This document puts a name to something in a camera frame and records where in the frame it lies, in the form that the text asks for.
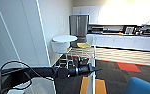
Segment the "white wall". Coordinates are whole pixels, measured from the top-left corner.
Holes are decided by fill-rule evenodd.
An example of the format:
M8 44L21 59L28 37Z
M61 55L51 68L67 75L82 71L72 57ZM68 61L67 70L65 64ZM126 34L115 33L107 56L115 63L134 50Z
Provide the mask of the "white wall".
M150 23L150 0L73 0L73 6L100 6L98 22L103 25Z
M39 4L50 62L53 65L60 55L52 51L51 40L55 36L69 34L72 0L39 0Z
M133 4L133 3L146 3L150 2L150 0L73 0L73 7L77 6L100 6L100 5L109 5L109 4Z
M50 66L48 51L52 64L58 59L52 52L50 41L54 36L69 34L71 1L39 0L43 26L37 2L0 0L0 67L11 60L25 62L31 67ZM51 81L36 78L26 89L26 94L55 94L55 89Z

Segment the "gray floor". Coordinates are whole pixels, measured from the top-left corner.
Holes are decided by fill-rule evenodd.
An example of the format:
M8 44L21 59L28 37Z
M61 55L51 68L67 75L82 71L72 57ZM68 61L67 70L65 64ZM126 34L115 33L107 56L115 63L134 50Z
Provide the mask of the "gray floor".
M73 48L69 54L81 57L90 57L94 53L94 48ZM110 49L110 48L96 48L96 59L109 60L115 62L127 62L135 64L150 65L150 52Z

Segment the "orange mat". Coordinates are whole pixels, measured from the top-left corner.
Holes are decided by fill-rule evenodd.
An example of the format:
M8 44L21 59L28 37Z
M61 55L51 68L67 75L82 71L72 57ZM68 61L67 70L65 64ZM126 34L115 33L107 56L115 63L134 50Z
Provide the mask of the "orange mat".
M133 64L133 63L122 63L122 62L117 62L119 68L121 70L127 70L127 71L134 71L134 72L141 72L139 68Z
M107 94L105 81L100 79L95 79L95 94ZM88 85L88 77L83 77L80 94L86 94Z

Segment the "round table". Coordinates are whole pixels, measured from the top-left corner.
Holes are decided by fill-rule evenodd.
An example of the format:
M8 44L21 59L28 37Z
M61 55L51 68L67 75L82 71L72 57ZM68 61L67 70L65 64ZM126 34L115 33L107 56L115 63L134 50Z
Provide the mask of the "round table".
M71 42L75 40L77 40L77 37L72 35L62 35L53 38L53 41L57 41L57 42Z

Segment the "refrigerator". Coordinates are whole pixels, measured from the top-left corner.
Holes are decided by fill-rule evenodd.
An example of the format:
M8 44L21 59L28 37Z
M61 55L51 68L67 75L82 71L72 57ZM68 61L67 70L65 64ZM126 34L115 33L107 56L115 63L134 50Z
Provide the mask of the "refrigerator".
M70 35L76 36L77 40L71 42L72 47L78 47L77 43L85 43L88 32L89 15L70 15Z

